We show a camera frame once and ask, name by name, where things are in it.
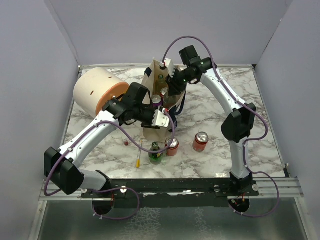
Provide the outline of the red cola can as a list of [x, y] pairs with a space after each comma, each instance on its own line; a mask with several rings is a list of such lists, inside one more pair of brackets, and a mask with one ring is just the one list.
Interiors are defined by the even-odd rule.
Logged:
[[160, 96], [162, 97], [162, 99], [165, 97], [166, 93], [168, 92], [168, 88], [164, 87], [160, 90]]

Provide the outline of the clear glass bottle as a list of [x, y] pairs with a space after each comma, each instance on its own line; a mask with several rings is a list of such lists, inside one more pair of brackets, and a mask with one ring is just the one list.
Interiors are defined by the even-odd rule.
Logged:
[[169, 96], [168, 92], [166, 92], [163, 96], [163, 107], [169, 109], [172, 106], [174, 106], [177, 103], [177, 101], [178, 100], [176, 95]]
[[163, 88], [167, 88], [167, 82], [166, 82], [166, 78], [164, 77], [164, 75], [159, 74], [157, 80], [155, 81], [154, 84], [154, 94], [155, 95], [160, 95], [161, 94], [161, 90]]

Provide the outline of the purple soda can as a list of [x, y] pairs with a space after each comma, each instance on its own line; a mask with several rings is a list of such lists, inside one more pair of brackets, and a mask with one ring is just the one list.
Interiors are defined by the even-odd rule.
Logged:
[[163, 98], [160, 95], [154, 94], [151, 97], [151, 103], [154, 108], [158, 108], [163, 106]]

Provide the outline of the cream canvas tote bag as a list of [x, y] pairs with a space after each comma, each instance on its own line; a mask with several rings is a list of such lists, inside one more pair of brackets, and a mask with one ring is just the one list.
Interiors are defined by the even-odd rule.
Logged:
[[144, 127], [140, 132], [140, 137], [148, 141], [164, 143], [172, 136], [174, 128], [178, 126], [177, 116], [184, 108], [186, 91], [178, 95], [166, 97], [161, 93], [163, 88], [167, 88], [166, 79], [169, 76], [168, 70], [161, 69], [160, 62], [153, 59], [149, 67], [146, 68], [142, 79], [142, 85], [148, 88], [150, 95], [146, 95], [143, 104], [151, 104], [155, 107], [155, 114], [151, 120], [150, 127]]

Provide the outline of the green glass bottle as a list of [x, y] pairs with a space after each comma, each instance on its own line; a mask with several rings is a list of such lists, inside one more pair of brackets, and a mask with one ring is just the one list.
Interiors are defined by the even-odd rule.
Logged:
[[157, 152], [160, 149], [161, 148], [160, 148], [157, 141], [154, 141], [151, 144], [151, 147], [149, 149], [150, 152], [148, 153], [148, 159], [153, 165], [159, 165], [162, 162], [162, 159], [164, 158], [166, 150], [164, 150], [162, 152]]

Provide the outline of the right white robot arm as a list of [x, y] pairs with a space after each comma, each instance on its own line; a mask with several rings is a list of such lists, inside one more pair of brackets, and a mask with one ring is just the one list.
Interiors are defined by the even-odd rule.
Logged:
[[168, 70], [166, 82], [169, 95], [182, 93], [187, 84], [203, 84], [218, 100], [226, 114], [221, 125], [221, 132], [228, 140], [231, 152], [230, 191], [240, 196], [248, 189], [252, 174], [247, 169], [245, 158], [248, 155], [245, 141], [251, 135], [255, 121], [256, 106], [247, 104], [236, 95], [222, 77], [217, 65], [211, 57], [201, 58], [195, 47], [190, 45], [179, 52], [186, 69], [176, 70], [169, 58], [164, 57], [161, 67]]

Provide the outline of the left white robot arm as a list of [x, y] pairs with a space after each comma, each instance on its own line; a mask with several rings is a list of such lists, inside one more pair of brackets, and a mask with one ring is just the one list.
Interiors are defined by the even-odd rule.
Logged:
[[80, 166], [103, 139], [117, 129], [122, 130], [129, 121], [139, 121], [142, 127], [152, 129], [162, 127], [158, 119], [164, 115], [163, 107], [143, 103], [145, 97], [150, 96], [145, 86], [137, 82], [130, 84], [126, 93], [112, 96], [74, 139], [59, 149], [48, 148], [44, 153], [45, 196], [54, 195], [48, 192], [48, 185], [52, 182], [66, 195], [87, 189], [101, 198], [106, 197], [111, 190], [108, 178], [97, 170], [80, 170]]

